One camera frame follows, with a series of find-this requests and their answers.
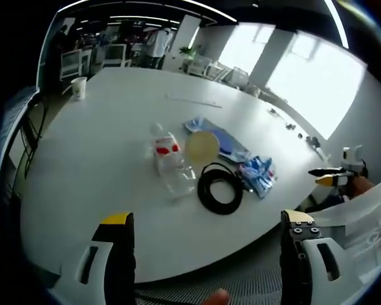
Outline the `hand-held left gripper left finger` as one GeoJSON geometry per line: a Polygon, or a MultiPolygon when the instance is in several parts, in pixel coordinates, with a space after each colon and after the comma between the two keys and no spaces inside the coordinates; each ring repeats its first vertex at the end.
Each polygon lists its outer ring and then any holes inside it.
{"type": "Polygon", "coordinates": [[[135,304],[134,217],[111,215],[90,241],[63,261],[55,283],[60,304],[135,304]]]}

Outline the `person's right hand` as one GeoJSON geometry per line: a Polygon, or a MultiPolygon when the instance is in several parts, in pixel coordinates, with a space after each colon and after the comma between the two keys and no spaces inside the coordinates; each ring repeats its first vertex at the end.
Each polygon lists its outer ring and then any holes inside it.
{"type": "Polygon", "coordinates": [[[375,187],[366,177],[355,175],[349,178],[348,183],[344,186],[343,194],[350,200],[358,197],[375,187]]]}

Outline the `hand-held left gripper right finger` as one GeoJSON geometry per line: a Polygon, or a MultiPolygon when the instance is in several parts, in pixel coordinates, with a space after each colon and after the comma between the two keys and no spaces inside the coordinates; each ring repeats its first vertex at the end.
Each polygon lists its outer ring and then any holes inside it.
{"type": "Polygon", "coordinates": [[[349,260],[324,237],[315,220],[295,210],[281,212],[281,304],[339,304],[348,289],[349,260]]]}

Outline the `person's left hand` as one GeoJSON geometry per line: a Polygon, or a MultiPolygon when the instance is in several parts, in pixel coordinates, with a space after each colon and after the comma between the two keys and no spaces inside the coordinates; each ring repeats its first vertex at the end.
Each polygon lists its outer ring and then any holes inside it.
{"type": "Polygon", "coordinates": [[[212,293],[203,304],[205,305],[228,305],[230,301],[229,293],[220,288],[216,292],[212,293]]]}

